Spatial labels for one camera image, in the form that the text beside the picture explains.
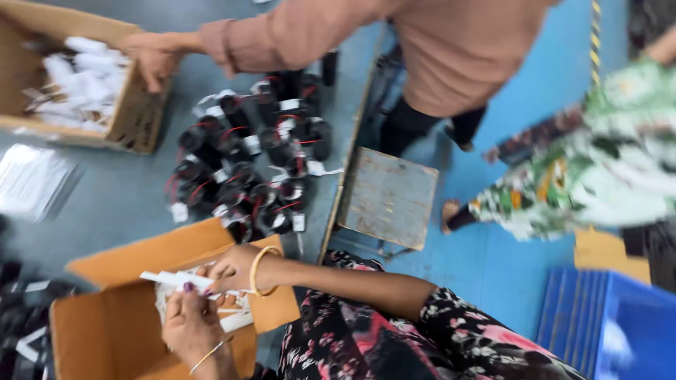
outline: black floral dress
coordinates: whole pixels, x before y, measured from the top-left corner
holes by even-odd
[[[376,260],[329,252],[327,264],[379,270]],[[582,379],[552,353],[446,288],[414,324],[368,305],[309,290],[301,318],[287,325],[279,375],[256,379]]]

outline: black pants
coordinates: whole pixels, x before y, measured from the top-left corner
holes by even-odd
[[[449,137],[459,145],[472,141],[485,112],[486,107],[482,107],[451,118],[454,129]],[[414,110],[403,97],[400,97],[381,126],[380,151],[401,157],[404,150],[415,140],[427,136],[439,120],[441,118]]]

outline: blue plastic crate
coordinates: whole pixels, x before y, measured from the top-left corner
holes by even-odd
[[[634,360],[613,367],[601,347],[605,322],[624,331]],[[676,295],[616,272],[556,268],[550,272],[536,342],[588,379],[612,369],[620,380],[673,379]]]

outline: green patterned dress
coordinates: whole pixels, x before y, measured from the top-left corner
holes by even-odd
[[[676,211],[676,69],[642,59],[584,103],[584,127],[536,151],[469,210],[517,239],[630,227]]]

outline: floral dress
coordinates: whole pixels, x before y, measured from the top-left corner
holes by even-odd
[[[676,70],[642,59],[609,76],[583,109],[581,119],[567,112],[553,123],[574,132],[535,148],[470,203],[476,219],[498,222],[517,239],[550,239],[675,213]],[[501,148],[518,147],[522,135]],[[494,149],[489,159],[501,153]]]
[[[329,252],[327,264],[384,271],[375,260]],[[287,325],[279,375],[256,379],[582,379],[549,351],[521,337],[446,288],[428,298],[420,320],[308,291],[301,318]]]

